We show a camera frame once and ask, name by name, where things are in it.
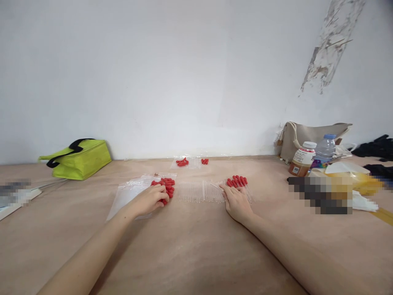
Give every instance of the wall stain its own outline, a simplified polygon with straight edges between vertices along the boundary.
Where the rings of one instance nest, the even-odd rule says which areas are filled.
[[[366,0],[332,0],[319,35],[319,45],[314,48],[304,77],[301,91],[305,87],[329,85]]]

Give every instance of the yellow-green bag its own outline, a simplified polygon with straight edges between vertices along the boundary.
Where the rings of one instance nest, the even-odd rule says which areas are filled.
[[[78,139],[69,147],[38,160],[49,160],[53,177],[85,180],[112,161],[105,140]]]

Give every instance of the white wall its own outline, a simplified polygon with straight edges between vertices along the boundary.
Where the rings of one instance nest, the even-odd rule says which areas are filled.
[[[354,123],[353,142],[389,133],[388,0],[366,3],[324,94],[298,98],[328,5],[2,1],[0,163],[84,137],[106,139],[115,159],[272,154],[287,120]]]

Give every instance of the tote bag strap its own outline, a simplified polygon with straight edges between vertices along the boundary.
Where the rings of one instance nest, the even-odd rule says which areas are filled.
[[[298,136],[296,134],[296,124],[293,122],[288,122],[287,124],[291,126],[294,130],[294,140],[293,140],[294,145],[296,146],[297,149],[302,148],[302,146],[298,142]]]
[[[294,145],[295,145],[296,148],[298,148],[298,149],[301,148],[302,146],[301,146],[300,143],[298,142],[298,136],[297,136],[297,133],[296,133],[296,124],[293,123],[293,122],[287,122],[287,124],[288,124],[289,126],[291,126],[291,127],[293,128],[293,130],[294,130],[294,140],[293,140]],[[347,127],[343,132],[341,132],[340,134],[337,134],[336,139],[342,137],[342,136],[343,136],[345,133],[347,133],[349,130],[350,130],[350,126],[348,126],[348,127]]]
[[[75,154],[78,152],[83,151],[83,148],[79,146],[79,144],[87,139],[92,139],[94,140],[94,138],[82,138],[82,139],[78,139],[76,141],[74,141],[73,143],[70,144],[69,148],[72,149],[72,152],[69,152],[68,154],[64,154],[64,155],[60,155],[60,156],[56,156],[54,158],[51,158],[47,163],[46,166],[48,166],[49,168],[55,168],[57,167],[60,163],[59,162],[55,162],[56,159],[61,158],[63,156],[67,156],[69,154]]]

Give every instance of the right hand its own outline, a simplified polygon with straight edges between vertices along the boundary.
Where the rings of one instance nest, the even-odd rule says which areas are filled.
[[[122,210],[133,218],[149,214],[157,208],[164,207],[164,203],[160,202],[161,199],[169,203],[169,195],[165,190],[165,186],[160,184],[151,186],[132,199]]]
[[[224,190],[222,195],[225,199],[226,211],[233,219],[243,224],[254,215],[244,187],[234,188],[220,185],[220,188]]]

